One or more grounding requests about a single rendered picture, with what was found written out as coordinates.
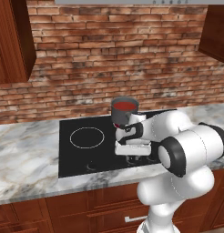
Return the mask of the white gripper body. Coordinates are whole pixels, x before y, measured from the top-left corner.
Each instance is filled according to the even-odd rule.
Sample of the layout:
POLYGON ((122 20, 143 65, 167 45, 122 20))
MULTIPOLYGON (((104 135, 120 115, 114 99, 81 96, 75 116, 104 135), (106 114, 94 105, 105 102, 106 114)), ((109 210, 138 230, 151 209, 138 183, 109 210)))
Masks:
POLYGON ((149 156, 151 145, 120 145, 116 142, 115 154, 118 156, 149 156))

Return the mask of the grey saucepan with red sauce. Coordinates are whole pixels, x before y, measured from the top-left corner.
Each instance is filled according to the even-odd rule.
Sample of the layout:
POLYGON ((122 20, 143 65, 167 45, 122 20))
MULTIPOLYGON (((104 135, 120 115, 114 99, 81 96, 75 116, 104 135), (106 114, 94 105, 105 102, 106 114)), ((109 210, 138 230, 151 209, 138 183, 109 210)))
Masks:
POLYGON ((128 124, 129 116, 138 112, 139 103, 129 96, 118 96, 111 101, 111 120, 116 127, 128 124))

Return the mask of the black glass hob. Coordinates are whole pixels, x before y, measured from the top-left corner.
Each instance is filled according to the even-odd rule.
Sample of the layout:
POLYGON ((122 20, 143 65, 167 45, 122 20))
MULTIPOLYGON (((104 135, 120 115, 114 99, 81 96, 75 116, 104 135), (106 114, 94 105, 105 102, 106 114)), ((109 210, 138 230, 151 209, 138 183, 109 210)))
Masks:
POLYGON ((58 177, 73 177, 128 167, 159 164, 158 142, 151 143, 151 154, 141 166, 130 166, 126 156, 115 154, 116 127, 111 115, 61 120, 59 122, 58 177), (93 161, 97 170, 87 168, 93 161))

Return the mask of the brown wooden drawer front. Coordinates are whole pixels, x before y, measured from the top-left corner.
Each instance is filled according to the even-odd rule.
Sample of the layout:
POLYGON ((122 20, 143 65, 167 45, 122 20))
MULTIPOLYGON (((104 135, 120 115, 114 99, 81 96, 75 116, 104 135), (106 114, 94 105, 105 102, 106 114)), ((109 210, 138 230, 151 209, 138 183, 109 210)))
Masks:
POLYGON ((142 220, 125 222, 125 217, 142 217, 148 208, 136 198, 98 204, 95 191, 46 199, 55 233, 135 233, 142 220))

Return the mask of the brown wooden base cupboard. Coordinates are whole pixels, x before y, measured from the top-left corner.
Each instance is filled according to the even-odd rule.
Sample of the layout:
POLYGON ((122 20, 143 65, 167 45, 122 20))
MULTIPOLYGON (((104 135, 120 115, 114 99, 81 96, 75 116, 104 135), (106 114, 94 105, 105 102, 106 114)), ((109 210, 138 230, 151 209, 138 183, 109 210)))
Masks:
POLYGON ((46 200, 0 205, 0 233, 54 233, 46 200))
POLYGON ((200 198, 185 201, 173 223, 181 233, 200 233, 224 228, 224 168, 213 171, 214 187, 200 198))

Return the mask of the grey extractor hood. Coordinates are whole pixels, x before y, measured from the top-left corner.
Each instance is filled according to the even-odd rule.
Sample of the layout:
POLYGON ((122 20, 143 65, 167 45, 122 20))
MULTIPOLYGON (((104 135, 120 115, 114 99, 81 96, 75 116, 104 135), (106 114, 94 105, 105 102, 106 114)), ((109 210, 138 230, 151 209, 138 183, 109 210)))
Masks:
POLYGON ((224 0, 54 0, 63 5, 224 5, 224 0))

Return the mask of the dark wooden wall cupboard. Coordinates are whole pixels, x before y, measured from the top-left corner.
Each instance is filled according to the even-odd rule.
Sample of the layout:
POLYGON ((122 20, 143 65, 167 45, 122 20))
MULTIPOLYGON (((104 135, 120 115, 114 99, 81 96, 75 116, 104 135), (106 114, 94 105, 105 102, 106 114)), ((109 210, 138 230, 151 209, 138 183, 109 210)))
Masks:
POLYGON ((209 5, 199 52, 224 63, 224 5, 209 5))

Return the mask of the brown wooden wall cupboard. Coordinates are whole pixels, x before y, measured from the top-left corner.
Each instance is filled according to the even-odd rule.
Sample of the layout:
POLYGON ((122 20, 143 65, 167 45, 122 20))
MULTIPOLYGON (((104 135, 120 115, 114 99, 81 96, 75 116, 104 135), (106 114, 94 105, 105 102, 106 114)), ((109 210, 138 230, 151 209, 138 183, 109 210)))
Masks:
POLYGON ((0 85, 26 82, 35 62, 26 0, 0 0, 0 85))

